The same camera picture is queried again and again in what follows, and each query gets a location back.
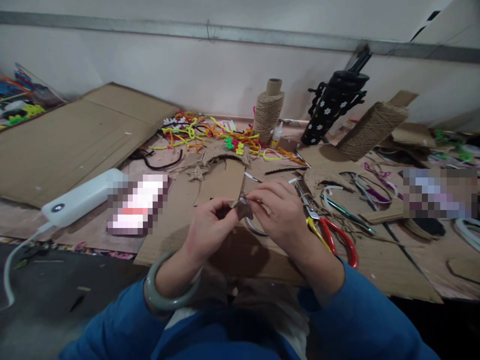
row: black decorative vase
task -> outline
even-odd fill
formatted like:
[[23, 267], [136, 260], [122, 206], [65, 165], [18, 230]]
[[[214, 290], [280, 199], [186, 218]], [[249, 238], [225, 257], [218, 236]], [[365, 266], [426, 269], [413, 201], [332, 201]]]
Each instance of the black decorative vase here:
[[302, 143], [318, 144], [339, 117], [364, 102], [367, 91], [362, 88], [370, 77], [359, 71], [370, 57], [371, 53], [363, 55], [350, 70], [335, 71], [328, 83], [321, 82], [316, 90], [308, 89], [316, 96], [308, 110], [311, 118], [301, 136]]

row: woven jute piece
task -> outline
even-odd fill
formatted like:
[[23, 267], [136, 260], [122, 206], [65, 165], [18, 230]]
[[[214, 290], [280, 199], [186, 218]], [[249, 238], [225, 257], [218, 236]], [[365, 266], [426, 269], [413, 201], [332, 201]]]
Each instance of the woven jute piece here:
[[262, 92], [256, 99], [255, 118], [253, 121], [253, 131], [259, 134], [259, 141], [268, 144], [272, 138], [270, 133], [279, 120], [280, 112], [284, 104], [284, 92], [278, 95], [268, 96]]
[[220, 158], [236, 159], [242, 162], [246, 167], [250, 165], [248, 146], [245, 146], [243, 148], [243, 155], [237, 155], [235, 152], [227, 149], [224, 141], [218, 140], [213, 142], [205, 149], [200, 160], [195, 161], [194, 163], [187, 165], [186, 167], [179, 168], [179, 170], [184, 170], [186, 168], [191, 168], [195, 166], [195, 169], [187, 171], [187, 174], [190, 175], [190, 181], [203, 181], [204, 174], [208, 173], [208, 171], [210, 170], [210, 163]]
[[354, 191], [352, 185], [341, 175], [321, 168], [309, 168], [303, 173], [303, 181], [311, 194], [315, 193], [314, 189], [321, 189], [327, 185], [339, 185], [346, 190]]
[[355, 127], [338, 143], [337, 148], [357, 161], [378, 145], [409, 117], [404, 107], [388, 102], [375, 103]]

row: bracelet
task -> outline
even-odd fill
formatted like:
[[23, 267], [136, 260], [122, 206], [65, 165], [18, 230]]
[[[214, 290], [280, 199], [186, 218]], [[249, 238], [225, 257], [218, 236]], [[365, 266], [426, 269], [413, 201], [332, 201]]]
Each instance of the bracelet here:
[[180, 297], [169, 299], [159, 294], [155, 286], [155, 277], [162, 264], [170, 259], [176, 251], [170, 251], [162, 256], [151, 266], [145, 280], [145, 296], [148, 303], [158, 311], [173, 311], [183, 308], [188, 304], [200, 286], [200, 276], [197, 277], [188, 291]]

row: twine roll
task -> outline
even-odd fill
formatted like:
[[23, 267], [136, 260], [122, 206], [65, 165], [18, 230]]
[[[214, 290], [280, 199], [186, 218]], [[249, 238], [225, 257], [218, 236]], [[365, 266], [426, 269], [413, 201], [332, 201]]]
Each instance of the twine roll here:
[[378, 101], [338, 143], [337, 148], [353, 161], [357, 161], [408, 117], [409, 112], [404, 107]]
[[266, 91], [256, 99], [253, 131], [260, 135], [258, 140], [263, 144], [272, 139], [271, 131], [275, 129], [282, 111], [285, 93], [280, 91], [281, 86], [280, 79], [268, 80]]

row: right hand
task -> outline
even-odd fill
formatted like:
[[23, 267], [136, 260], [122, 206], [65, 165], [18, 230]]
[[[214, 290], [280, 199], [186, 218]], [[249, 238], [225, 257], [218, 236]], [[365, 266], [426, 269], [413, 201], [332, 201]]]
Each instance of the right hand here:
[[[304, 206], [295, 188], [283, 180], [260, 184], [246, 198], [268, 236], [290, 257], [308, 252], [317, 241], [305, 221]], [[264, 204], [270, 213], [260, 204]]]

